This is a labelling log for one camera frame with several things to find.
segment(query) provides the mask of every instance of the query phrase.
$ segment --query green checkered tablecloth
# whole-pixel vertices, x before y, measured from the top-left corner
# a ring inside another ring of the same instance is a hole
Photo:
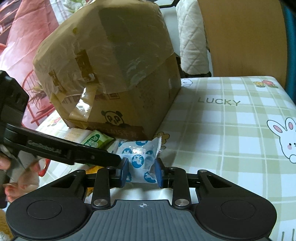
[[[54,112],[49,120],[58,117]],[[166,166],[189,173],[207,169],[267,198],[278,214],[270,238],[294,241],[296,163],[289,157],[296,154],[295,120],[295,105],[272,77],[182,79],[156,133],[162,136],[160,157]],[[58,126],[50,131],[47,123],[37,130],[56,135],[51,132]],[[58,124],[67,129],[62,120]],[[41,185],[78,168],[52,162]]]

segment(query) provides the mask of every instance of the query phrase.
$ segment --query teal fabric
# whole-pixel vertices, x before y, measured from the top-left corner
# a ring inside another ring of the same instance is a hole
[[[286,25],[287,34],[287,78],[285,91],[296,104],[296,17],[291,10],[283,6],[283,14]]]

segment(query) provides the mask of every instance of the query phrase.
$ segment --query cardboard box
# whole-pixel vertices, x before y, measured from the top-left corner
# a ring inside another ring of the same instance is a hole
[[[181,87],[157,4],[99,0],[62,23],[33,61],[47,96],[70,127],[152,139]]]

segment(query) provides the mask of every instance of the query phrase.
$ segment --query green packet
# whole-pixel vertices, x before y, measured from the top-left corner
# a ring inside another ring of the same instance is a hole
[[[88,135],[87,138],[85,138],[81,142],[81,144],[102,149],[105,145],[107,145],[112,140],[113,138],[99,131],[93,131],[91,134]]]

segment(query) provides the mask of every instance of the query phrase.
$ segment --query wooden board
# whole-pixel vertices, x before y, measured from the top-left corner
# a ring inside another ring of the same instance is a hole
[[[287,39],[279,0],[198,0],[214,76],[273,76],[284,87]]]

